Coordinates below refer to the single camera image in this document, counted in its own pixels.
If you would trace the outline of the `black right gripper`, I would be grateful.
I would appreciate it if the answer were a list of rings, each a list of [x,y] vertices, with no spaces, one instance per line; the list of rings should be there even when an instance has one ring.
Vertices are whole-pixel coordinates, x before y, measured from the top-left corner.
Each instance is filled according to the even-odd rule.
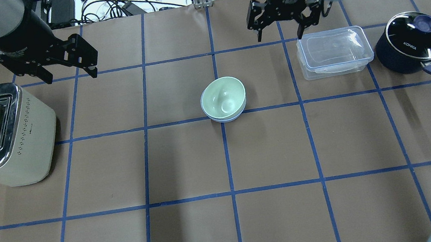
[[[297,38],[301,40],[305,30],[316,26],[320,16],[328,16],[332,6],[326,0],[251,0],[247,12],[247,28],[256,30],[257,41],[262,41],[266,26],[276,21],[295,20],[298,23]]]

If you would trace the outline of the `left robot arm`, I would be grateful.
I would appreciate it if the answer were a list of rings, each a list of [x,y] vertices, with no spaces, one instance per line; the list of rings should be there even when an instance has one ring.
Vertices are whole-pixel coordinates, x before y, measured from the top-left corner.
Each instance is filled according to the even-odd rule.
[[[16,76],[33,76],[47,84],[46,66],[63,65],[98,75],[98,51],[80,34],[57,38],[49,25],[23,0],[0,0],[0,64]]]

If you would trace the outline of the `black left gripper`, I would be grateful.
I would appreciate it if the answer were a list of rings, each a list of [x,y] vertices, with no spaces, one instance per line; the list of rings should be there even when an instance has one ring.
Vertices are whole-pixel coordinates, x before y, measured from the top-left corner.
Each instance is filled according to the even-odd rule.
[[[47,47],[37,50],[23,49],[16,53],[0,51],[0,65],[16,76],[38,77],[48,85],[53,83],[53,74],[46,66],[77,67],[90,77],[97,78],[97,62],[98,51],[80,34],[72,34],[64,41],[56,38]]]

